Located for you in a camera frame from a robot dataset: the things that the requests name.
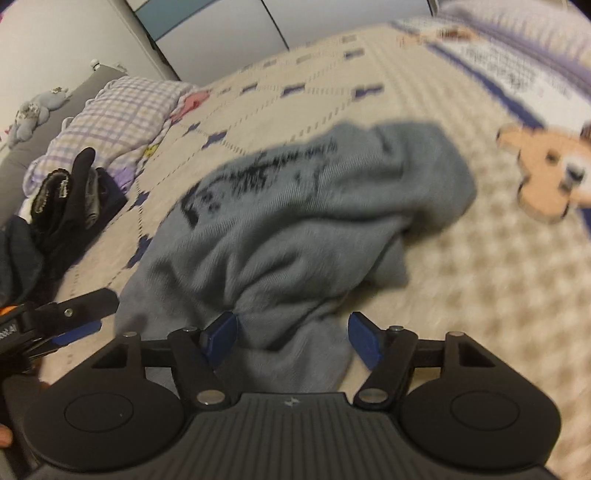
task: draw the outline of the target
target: metal screw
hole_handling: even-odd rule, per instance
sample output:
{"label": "metal screw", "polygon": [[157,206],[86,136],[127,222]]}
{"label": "metal screw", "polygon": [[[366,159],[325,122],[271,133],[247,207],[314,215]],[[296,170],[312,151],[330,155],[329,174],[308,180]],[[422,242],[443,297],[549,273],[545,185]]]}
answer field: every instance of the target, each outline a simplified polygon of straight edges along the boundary
{"label": "metal screw", "polygon": [[359,399],[364,403],[383,403],[388,399],[388,394],[381,388],[366,388],[359,392]]}
{"label": "metal screw", "polygon": [[225,399],[226,396],[219,390],[204,390],[197,394],[197,401],[203,405],[217,405]]}

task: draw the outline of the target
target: round pad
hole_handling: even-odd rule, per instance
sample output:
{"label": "round pad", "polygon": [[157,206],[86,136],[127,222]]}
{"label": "round pad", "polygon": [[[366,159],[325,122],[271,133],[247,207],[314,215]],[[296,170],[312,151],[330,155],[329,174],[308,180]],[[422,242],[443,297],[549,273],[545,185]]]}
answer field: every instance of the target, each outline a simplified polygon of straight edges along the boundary
{"label": "round pad", "polygon": [[121,395],[94,393],[75,399],[66,407],[65,414],[75,429],[108,432],[127,423],[134,414],[134,406]]}
{"label": "round pad", "polygon": [[33,452],[59,468],[112,471],[162,452],[184,414],[166,388],[120,369],[91,369],[43,392],[24,419]]}
{"label": "round pad", "polygon": [[558,438],[560,416],[541,391],[515,379],[489,382],[479,371],[467,380],[428,382],[404,399],[402,428],[430,456],[462,468],[543,465]]}
{"label": "round pad", "polygon": [[468,392],[452,402],[457,421],[476,430],[502,430],[519,417],[519,407],[510,398],[491,392]]}

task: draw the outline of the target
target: bed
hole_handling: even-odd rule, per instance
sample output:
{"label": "bed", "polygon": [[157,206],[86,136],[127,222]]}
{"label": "bed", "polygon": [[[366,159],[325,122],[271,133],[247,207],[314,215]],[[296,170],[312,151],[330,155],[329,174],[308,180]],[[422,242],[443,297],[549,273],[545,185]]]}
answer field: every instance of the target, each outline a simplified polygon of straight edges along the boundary
{"label": "bed", "polygon": [[[548,466],[588,478],[591,26],[577,12],[523,5],[452,2],[437,18],[346,32],[214,82],[138,164],[127,205],[68,271],[58,300],[120,293],[176,201],[236,157],[343,121],[435,122],[478,196],[449,229],[408,245],[408,287],[360,287],[340,308],[343,325],[361,310],[421,338],[467,332],[556,402],[563,429]],[[107,319],[49,356],[42,378],[55,381],[112,336]],[[354,359],[341,390],[355,392],[367,374]]]}

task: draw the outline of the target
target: gray stuffed animal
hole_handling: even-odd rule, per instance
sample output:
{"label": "gray stuffed animal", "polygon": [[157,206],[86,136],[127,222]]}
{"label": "gray stuffed animal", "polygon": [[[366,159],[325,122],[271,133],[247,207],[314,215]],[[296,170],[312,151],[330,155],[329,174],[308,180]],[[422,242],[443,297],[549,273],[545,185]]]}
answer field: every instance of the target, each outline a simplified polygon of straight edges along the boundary
{"label": "gray stuffed animal", "polygon": [[8,132],[8,146],[12,148],[19,142],[29,140],[33,136],[33,130],[47,122],[49,112],[57,110],[69,97],[67,88],[57,87],[23,103]]}

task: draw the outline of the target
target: finger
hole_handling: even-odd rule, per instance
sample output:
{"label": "finger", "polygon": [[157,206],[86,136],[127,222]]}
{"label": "finger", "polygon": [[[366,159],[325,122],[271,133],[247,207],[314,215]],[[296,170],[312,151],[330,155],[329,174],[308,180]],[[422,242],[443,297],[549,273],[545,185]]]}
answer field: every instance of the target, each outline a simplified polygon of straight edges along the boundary
{"label": "finger", "polygon": [[4,425],[0,425],[0,448],[7,448],[12,445],[12,431],[5,427]]}

